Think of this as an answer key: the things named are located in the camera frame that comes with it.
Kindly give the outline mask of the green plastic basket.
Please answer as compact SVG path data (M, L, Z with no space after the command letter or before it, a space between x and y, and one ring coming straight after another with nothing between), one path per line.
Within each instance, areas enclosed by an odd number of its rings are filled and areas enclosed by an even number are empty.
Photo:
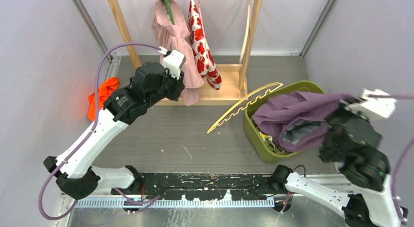
M250 117L253 116L255 111L262 104L267 102L268 98L271 98L271 97L274 97L274 96L280 95L280 94L289 94L289 93L292 93L294 91L304 91L304 92L312 92L312 93L319 93L319 94L324 94L325 93L324 90L315 83L312 83L310 81L299 81L299 82L296 82L296 83L293 83L293 84L290 84L290 85L287 85L287 86L282 86L280 89L276 90L275 92L268 94L267 96L265 96L261 100L258 100L256 103L249 106L246 110L243 110L243 112L244 112L243 113L244 114L244 131L245 131L248 139L252 143L253 147L255 148L255 152L265 162L274 163L278 160L292 157L292 156L300 153L300 151L299 152L288 153L287 155L280 155L280 154L275 154L272 151L268 150L265 147L265 144L262 141L262 139L261 139L260 135L258 134L257 130L253 126L253 123L250 120Z

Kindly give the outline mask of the purple skirt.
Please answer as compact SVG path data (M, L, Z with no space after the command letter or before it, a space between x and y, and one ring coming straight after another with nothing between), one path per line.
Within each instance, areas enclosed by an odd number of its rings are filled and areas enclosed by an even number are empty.
M326 118L341 100L354 95L294 91L269 98L253 114L259 130L287 152L311 149L323 143L328 131Z

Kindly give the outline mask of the yellow hanger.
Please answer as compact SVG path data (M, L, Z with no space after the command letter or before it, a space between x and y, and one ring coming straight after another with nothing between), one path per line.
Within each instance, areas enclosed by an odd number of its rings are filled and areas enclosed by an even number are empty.
M206 134L211 133L216 128L220 127L222 124L229 121L232 117L238 115L241 111L246 110L249 106L253 105L258 100L263 99L268 94L280 89L283 85L283 83L274 82L253 90L251 93L247 94L245 97L243 97L233 106L231 106L221 117L219 117L206 131Z

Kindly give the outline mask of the red floral garment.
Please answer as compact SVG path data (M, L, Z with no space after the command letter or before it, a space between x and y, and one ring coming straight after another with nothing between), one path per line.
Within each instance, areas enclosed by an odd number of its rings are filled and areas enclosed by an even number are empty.
M222 77L211 54L205 32L201 27L195 0L189 1L188 28L190 31L189 42L197 71L202 78L206 79L212 89L219 90L222 85Z

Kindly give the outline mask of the lemon print skirt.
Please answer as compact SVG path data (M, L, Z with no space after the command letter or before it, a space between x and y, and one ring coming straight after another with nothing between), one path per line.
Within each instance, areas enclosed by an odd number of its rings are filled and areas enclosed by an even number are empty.
M256 124L256 122L255 122L255 120L254 120L254 116L251 116L251 117L250 117L250 120L252 121L253 126L254 126L254 127L255 127L255 129L257 130L258 134L260 135L260 137L261 137L262 141L263 141L263 142L264 142L264 144L265 144L265 147L266 147L268 150L272 151L272 152L273 152L273 153L275 153L275 154L280 154L280 155L287 155L287 154L288 154L288 152L287 152L284 148L282 148L282 147L280 147L280 146L276 145L276 144L273 142L273 137L272 137L271 135L268 135L268 134L266 134L266 133L262 132L262 131L259 129L258 125Z

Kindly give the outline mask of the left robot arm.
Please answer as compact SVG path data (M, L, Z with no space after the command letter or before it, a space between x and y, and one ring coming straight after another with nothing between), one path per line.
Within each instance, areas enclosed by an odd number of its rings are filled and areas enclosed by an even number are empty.
M104 102L90 127L58 157L43 164L56 170L56 184L66 195L81 200L96 190L119 189L137 194L143 178L131 165L99 168L93 161L103 149L138 117L162 99L177 101L184 89L181 64L146 62L138 67L129 85L115 90Z

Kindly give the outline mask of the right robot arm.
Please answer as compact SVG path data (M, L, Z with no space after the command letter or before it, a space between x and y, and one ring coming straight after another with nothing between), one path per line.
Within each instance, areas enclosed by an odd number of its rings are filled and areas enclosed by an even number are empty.
M392 193L391 166L378 149L382 140L369 118L341 101L327 117L328 133L320 145L324 162L341 162L339 172L355 186L343 193L279 165L269 184L277 193L298 193L343 217L350 227L399 227L407 224L408 209L398 204Z

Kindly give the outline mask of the pink hanger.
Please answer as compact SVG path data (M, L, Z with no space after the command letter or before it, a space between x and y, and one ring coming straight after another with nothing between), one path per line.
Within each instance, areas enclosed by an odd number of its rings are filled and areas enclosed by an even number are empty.
M199 17L201 20L201 27L204 30L204 22L203 22L203 17L202 17L202 10L201 10L201 0L195 0L195 2L196 2L196 8L198 9Z

